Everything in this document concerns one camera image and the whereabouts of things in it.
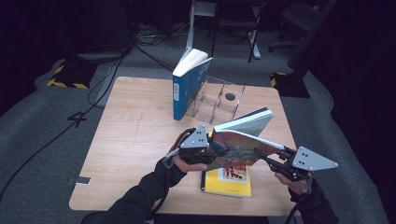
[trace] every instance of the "black sleeve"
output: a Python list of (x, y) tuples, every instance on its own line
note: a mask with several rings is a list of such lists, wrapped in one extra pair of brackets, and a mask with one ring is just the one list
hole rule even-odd
[(332, 206), (326, 199), (323, 190), (318, 185), (316, 179), (312, 180), (311, 194), (297, 195), (289, 190), (291, 200), (297, 203), (297, 209), (301, 213), (304, 224), (334, 224), (339, 222), (339, 218), (332, 210)]
[(129, 189), (105, 213), (100, 224), (143, 224), (151, 215), (156, 201), (165, 193), (165, 181), (169, 172), (168, 186), (172, 188), (186, 175), (176, 165), (166, 169), (159, 161), (154, 172), (143, 176), (137, 186)]

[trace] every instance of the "open book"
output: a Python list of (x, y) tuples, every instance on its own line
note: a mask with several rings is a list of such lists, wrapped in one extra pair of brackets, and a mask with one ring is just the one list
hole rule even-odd
[(198, 49), (186, 50), (173, 72), (174, 119), (180, 120), (201, 89), (213, 58)]
[(208, 170), (251, 166), (259, 160), (255, 148), (266, 155), (283, 151), (284, 146), (258, 137), (272, 116), (271, 110), (262, 107), (215, 126), (208, 152), (216, 152), (218, 156), (208, 165)]

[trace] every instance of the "yellow book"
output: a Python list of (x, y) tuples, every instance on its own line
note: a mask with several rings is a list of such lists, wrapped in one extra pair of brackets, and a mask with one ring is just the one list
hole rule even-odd
[(251, 197), (249, 167), (219, 168), (203, 172), (201, 188), (206, 193), (249, 198)]

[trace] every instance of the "metal bracket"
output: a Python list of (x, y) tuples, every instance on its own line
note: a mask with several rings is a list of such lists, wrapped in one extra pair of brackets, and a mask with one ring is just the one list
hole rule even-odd
[(306, 170), (316, 171), (338, 167), (338, 163), (331, 161), (306, 147), (299, 147), (292, 166)]
[(205, 126), (201, 125), (194, 133), (192, 133), (183, 143), (180, 148), (195, 148), (195, 147), (208, 147)]

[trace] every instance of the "standing book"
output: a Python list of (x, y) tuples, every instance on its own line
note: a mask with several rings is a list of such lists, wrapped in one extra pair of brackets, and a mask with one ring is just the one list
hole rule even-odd
[(198, 49), (188, 49), (173, 72), (174, 119), (181, 120), (206, 80), (213, 58)]
[(206, 193), (249, 198), (250, 169), (242, 166), (202, 172), (201, 189)]

